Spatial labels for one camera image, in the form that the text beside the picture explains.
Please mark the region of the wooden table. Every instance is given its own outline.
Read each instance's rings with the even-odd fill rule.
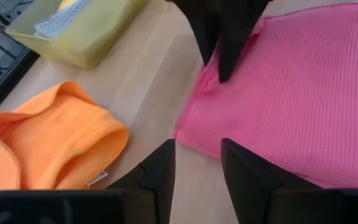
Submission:
[[[267,14],[346,0],[275,0]],[[39,59],[0,106],[11,111],[34,95],[75,80],[131,131],[131,139],[96,187],[122,177],[167,138],[201,66],[195,38],[172,3],[151,0],[94,70]],[[177,144],[171,223],[237,223],[219,161]]]

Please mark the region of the white label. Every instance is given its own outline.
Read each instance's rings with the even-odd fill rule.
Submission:
[[[108,175],[109,175],[109,173],[106,172],[106,171],[101,172],[99,175],[97,175],[93,180],[91,180],[91,181],[88,183],[88,187],[89,187],[90,185],[92,185],[92,184],[98,182],[99,180],[101,180],[101,179],[107,177]]]

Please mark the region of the orange cloth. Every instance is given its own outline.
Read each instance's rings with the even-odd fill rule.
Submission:
[[[83,189],[128,136],[76,83],[52,87],[0,114],[0,189]]]

